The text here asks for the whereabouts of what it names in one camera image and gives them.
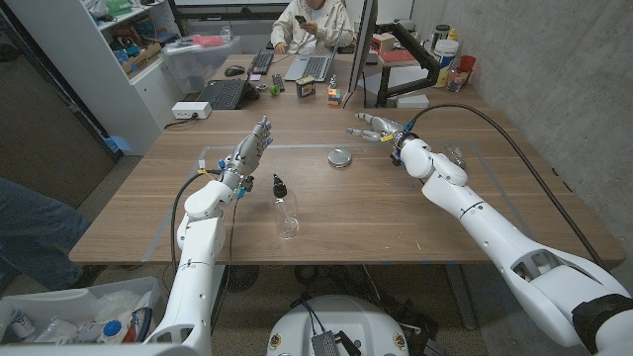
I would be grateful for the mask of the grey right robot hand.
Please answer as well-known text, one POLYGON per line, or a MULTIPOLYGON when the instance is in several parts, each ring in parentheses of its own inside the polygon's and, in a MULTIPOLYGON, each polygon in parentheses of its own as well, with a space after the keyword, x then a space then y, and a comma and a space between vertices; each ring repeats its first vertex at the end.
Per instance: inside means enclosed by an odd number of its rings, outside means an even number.
POLYGON ((351 135, 362 137, 372 142, 388 141, 394 146, 399 146, 405 130, 404 127, 395 121, 374 116, 368 113, 358 113, 356 118, 367 124, 368 130, 348 128, 346 132, 351 135))

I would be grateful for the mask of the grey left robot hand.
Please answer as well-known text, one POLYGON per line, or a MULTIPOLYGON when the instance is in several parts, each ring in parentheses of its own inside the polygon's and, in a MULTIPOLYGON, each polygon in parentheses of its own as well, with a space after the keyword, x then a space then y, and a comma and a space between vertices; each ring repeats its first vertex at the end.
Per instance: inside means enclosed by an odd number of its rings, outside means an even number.
POLYGON ((222 183, 236 189, 256 170, 264 150, 273 141, 271 128, 272 123, 262 116, 252 132, 233 149, 221 175, 222 183))

